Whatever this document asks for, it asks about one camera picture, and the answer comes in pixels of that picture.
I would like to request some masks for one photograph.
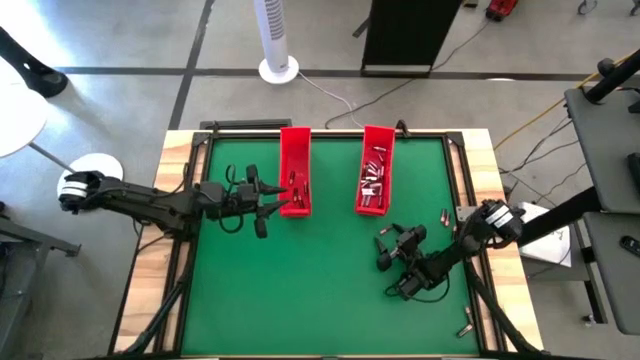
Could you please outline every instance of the red plastic bin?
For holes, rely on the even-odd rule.
[[[289,200],[280,208],[280,216],[311,216],[310,127],[280,129],[280,187],[288,190],[279,194],[278,199]]]
[[[393,146],[396,139],[396,130],[381,126],[365,126],[362,140],[362,161],[360,163],[360,176],[356,192],[356,213],[361,215],[383,216],[391,206],[391,170],[393,163]],[[372,162],[381,172],[378,175],[367,173],[366,164]],[[363,184],[363,178],[377,177],[378,180],[369,180],[369,184]],[[368,205],[362,195],[363,187],[373,188],[376,195],[369,197]]]

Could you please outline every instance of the red object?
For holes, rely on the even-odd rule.
[[[358,176],[358,187],[356,192],[356,213],[361,215],[383,216],[389,211],[391,206],[391,164],[393,161],[393,145],[395,144],[396,130],[381,126],[365,126],[364,138],[362,140],[362,161],[360,163],[360,174]],[[386,151],[378,151],[375,148],[383,148]],[[384,166],[384,173],[381,180],[382,191],[379,195],[370,198],[369,205],[363,204],[362,183],[363,174],[367,172],[366,164]]]
[[[489,19],[502,21],[511,14],[517,3],[518,0],[491,0],[485,15]]]
[[[311,216],[310,162],[311,128],[280,129],[280,187],[287,188],[287,192],[279,194],[278,200],[289,200],[280,208],[281,216]]]

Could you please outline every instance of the person's leg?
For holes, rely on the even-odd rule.
[[[41,63],[2,27],[0,27],[0,57],[16,69],[31,90],[46,98],[58,95],[67,87],[69,79],[65,74]]]

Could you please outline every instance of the metal rod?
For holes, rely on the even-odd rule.
[[[63,169],[70,171],[72,174],[76,172],[75,170],[73,170],[71,168],[71,166],[65,164],[62,160],[60,160],[57,157],[53,156],[50,152],[48,152],[45,149],[41,148],[40,146],[36,145],[36,143],[32,142],[32,143],[29,144],[29,146],[31,146],[31,148],[34,149],[35,151],[37,151],[40,154],[42,154],[44,157],[46,157],[49,160],[53,161],[54,163],[60,165]]]

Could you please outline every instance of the white cable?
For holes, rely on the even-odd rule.
[[[332,98],[336,99],[336,100],[340,100],[343,103],[345,103],[347,105],[347,107],[349,108],[349,115],[351,115],[351,121],[353,121],[354,124],[358,125],[360,128],[363,128],[364,126],[362,126],[362,124],[360,124],[359,122],[356,121],[356,118],[353,116],[353,108],[351,107],[351,104],[349,104],[349,102],[347,100],[345,100],[344,98],[341,98],[340,96],[331,93],[323,88],[321,88],[320,86],[318,86],[316,83],[314,83],[313,81],[309,80],[306,76],[304,76],[301,72],[298,73],[300,76],[302,76],[303,79],[305,79],[309,84],[311,84],[311,86],[313,86],[314,88],[322,91],[323,93],[331,96]]]

